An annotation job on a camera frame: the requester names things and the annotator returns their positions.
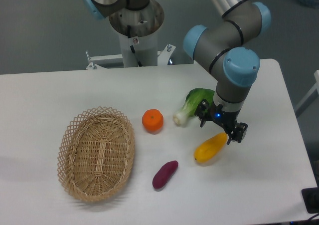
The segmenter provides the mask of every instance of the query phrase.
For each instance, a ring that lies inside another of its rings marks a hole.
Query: metal bracket
[[[168,44],[163,51],[158,51],[158,66],[172,64],[170,57],[175,49],[176,46]],[[114,64],[122,64],[122,66],[118,67],[123,67],[123,57],[121,54],[90,57],[88,51],[85,53],[89,62],[89,65],[86,67],[86,69],[113,68]]]
[[[316,83],[305,94],[301,101],[295,107],[295,115],[298,118],[319,96],[319,70],[315,72]]]

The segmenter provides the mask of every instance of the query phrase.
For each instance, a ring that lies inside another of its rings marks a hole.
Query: green leafy vegetable
[[[195,116],[195,110],[199,103],[206,99],[209,103],[212,102],[215,91],[211,89],[195,88],[192,89],[186,96],[183,107],[177,110],[173,115],[173,120],[177,125],[186,124],[188,118]]]

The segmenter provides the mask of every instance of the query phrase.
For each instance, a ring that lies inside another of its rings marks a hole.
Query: screw
[[[172,47],[171,44],[168,44],[168,45],[167,45],[167,51],[168,51],[168,52],[170,52],[171,47]]]

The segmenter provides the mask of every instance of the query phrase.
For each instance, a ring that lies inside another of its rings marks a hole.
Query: black cable
[[[318,217],[318,216],[319,216],[319,214],[313,215],[312,217],[310,217],[310,218],[307,220],[307,222],[310,222],[310,223],[313,224],[312,219],[314,219],[314,218],[316,218],[316,217]]]
[[[128,38],[132,38],[132,36],[131,36],[131,26],[130,25],[128,25]],[[135,57],[135,59],[136,59],[136,62],[138,63],[138,66],[139,67],[143,67],[143,65],[142,65],[142,63],[141,63],[141,61],[140,61],[140,59],[138,58],[138,56],[137,56],[137,54],[136,54],[136,51],[135,51],[135,49],[134,49],[134,46],[133,45],[131,45],[130,46],[130,49],[131,49],[131,51],[132,51],[132,53],[133,53],[133,55],[134,55],[134,57]]]

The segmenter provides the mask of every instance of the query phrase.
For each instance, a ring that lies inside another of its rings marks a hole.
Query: orange
[[[144,113],[142,124],[147,131],[156,132],[163,127],[164,117],[157,109],[150,109]]]

